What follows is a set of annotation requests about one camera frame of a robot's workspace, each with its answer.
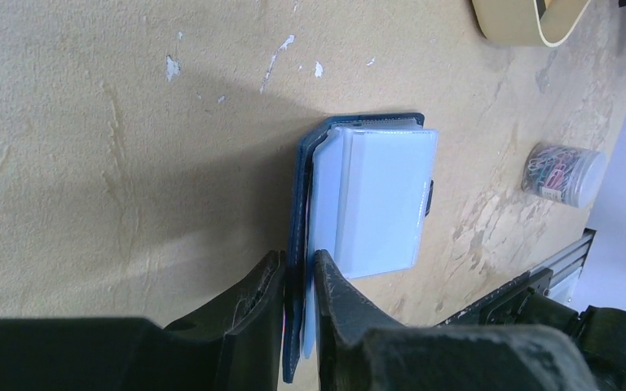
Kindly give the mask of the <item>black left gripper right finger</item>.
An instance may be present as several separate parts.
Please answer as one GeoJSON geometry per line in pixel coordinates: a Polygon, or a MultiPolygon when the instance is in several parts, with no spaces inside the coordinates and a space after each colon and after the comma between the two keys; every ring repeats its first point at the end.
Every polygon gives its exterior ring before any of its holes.
{"type": "Polygon", "coordinates": [[[408,327],[315,252],[322,390],[595,390],[581,352],[551,327],[408,327]]]}

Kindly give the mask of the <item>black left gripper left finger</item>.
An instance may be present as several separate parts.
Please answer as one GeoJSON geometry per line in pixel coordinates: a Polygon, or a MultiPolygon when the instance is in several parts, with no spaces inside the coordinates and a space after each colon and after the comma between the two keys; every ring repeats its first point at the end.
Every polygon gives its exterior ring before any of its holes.
{"type": "Polygon", "coordinates": [[[145,318],[0,319],[0,390],[274,390],[284,255],[165,327],[145,318]]]}

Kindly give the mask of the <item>navy blue leather card holder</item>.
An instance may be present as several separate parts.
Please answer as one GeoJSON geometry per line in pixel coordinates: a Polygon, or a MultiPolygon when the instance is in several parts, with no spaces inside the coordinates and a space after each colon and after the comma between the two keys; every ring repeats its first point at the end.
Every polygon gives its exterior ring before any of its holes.
{"type": "Polygon", "coordinates": [[[300,139],[284,275],[285,383],[318,338],[316,251],[327,251],[347,279],[415,265],[437,146],[419,112],[331,116],[300,139]]]}

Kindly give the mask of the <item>beige oval plastic tray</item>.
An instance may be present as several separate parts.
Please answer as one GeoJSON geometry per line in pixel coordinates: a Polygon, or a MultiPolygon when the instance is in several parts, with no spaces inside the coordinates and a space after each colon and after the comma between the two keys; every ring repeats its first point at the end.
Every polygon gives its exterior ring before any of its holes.
{"type": "Polygon", "coordinates": [[[473,0],[479,28],[505,46],[555,48],[569,38],[589,0],[473,0]]]}

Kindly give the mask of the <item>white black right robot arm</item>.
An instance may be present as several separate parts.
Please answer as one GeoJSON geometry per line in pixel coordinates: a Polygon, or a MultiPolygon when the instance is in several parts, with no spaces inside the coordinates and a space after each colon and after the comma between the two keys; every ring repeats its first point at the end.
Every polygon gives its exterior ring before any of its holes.
{"type": "Polygon", "coordinates": [[[578,312],[527,272],[433,327],[409,327],[315,253],[323,390],[626,390],[626,311],[578,312]]]}

